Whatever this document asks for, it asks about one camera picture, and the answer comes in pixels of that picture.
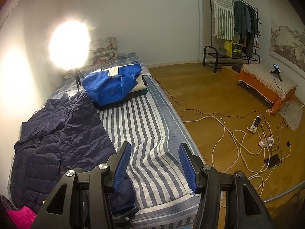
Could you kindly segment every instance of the striped bedsheet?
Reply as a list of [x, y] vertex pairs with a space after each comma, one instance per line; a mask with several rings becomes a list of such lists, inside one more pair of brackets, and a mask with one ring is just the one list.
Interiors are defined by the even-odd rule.
[[[114, 65], [140, 63], [148, 93], [98, 111], [115, 149], [124, 141], [132, 145], [127, 168], [140, 211], [134, 229], [180, 228], [194, 222], [200, 196], [188, 188], [178, 157], [178, 146], [186, 142], [199, 155], [180, 117], [135, 53], [119, 56]], [[65, 81], [51, 98], [77, 92], [73, 78]]]

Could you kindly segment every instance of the striped towel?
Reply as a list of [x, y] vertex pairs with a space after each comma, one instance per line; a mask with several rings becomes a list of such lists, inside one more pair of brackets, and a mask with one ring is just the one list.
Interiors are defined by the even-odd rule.
[[233, 40], [234, 5], [233, 0], [212, 0], [214, 7], [215, 33], [220, 39]]

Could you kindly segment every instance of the light bulb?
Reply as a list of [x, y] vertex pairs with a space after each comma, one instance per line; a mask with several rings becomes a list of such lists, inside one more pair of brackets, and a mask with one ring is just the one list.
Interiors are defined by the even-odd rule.
[[49, 52], [51, 60], [62, 69], [80, 68], [89, 52], [89, 34], [84, 24], [68, 21], [54, 32]]

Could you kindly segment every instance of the white wall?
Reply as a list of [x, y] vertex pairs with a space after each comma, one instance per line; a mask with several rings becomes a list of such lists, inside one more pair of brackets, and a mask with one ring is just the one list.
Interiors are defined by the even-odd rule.
[[21, 123], [62, 82], [48, 59], [48, 42], [60, 19], [60, 0], [21, 0], [0, 31], [0, 194], [6, 196]]
[[[209, 0], [62, 0], [65, 18], [83, 20], [92, 39], [116, 37], [119, 52], [135, 51], [149, 64], [202, 59], [210, 41]], [[268, 0], [245, 0], [258, 8], [262, 25], [259, 39], [262, 63], [278, 64], [299, 87], [305, 101], [305, 81], [290, 68], [269, 56], [270, 8]]]

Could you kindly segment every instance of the orange cloth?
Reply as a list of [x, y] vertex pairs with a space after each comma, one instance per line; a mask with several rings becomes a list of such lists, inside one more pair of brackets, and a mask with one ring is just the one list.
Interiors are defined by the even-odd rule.
[[246, 72], [240, 71], [238, 75], [238, 81], [243, 81], [244, 83], [248, 84], [252, 88], [256, 89], [268, 101], [272, 102], [273, 103], [272, 110], [267, 112], [274, 115], [277, 113], [277, 111], [281, 109], [281, 106], [284, 102], [292, 101], [296, 89], [296, 87], [294, 87], [292, 90], [290, 90], [283, 101], [277, 94], [275, 94], [267, 86], [265, 86], [255, 77], [249, 75]]

